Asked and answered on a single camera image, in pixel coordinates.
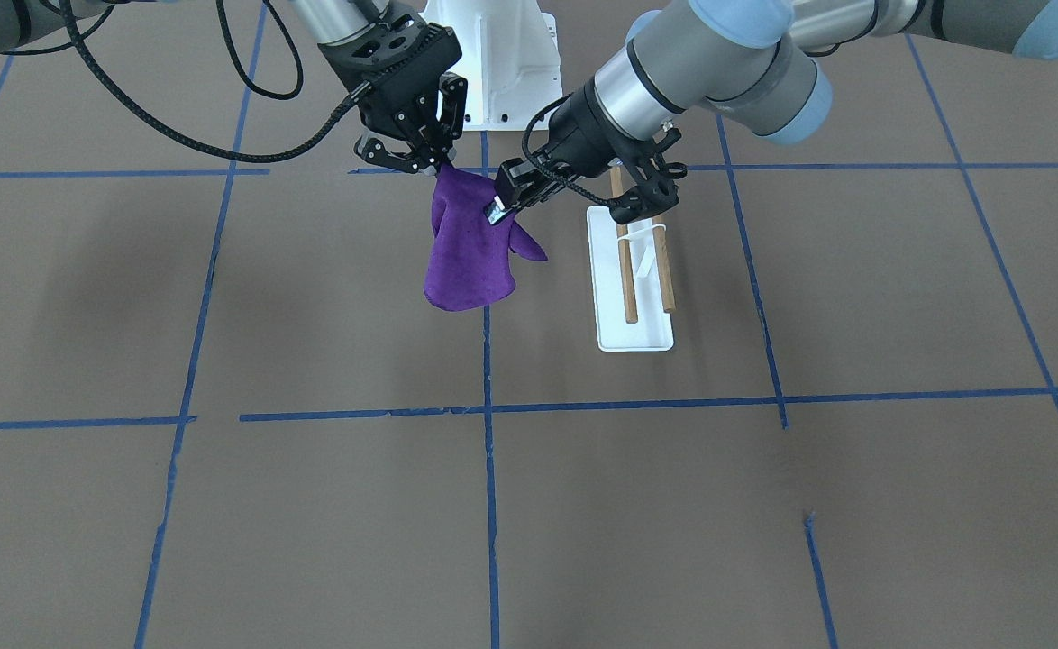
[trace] white tray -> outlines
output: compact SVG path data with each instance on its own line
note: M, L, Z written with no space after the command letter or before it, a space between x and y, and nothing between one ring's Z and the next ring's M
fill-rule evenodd
M624 322L624 292L617 254L617 224L606 206L586 211L589 264L594 281L594 312L598 317L598 346L602 350L669 350L673 321L661 308L660 278L651 221L630 224L630 252L637 292L637 322Z

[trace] purple fabric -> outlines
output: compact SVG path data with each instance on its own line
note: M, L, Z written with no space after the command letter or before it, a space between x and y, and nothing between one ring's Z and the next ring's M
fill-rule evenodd
M493 304L516 288L509 251L547 262L545 251L509 215L490 226L485 205L496 196L493 181L441 165L434 192L434 250L428 255L425 296L445 311Z

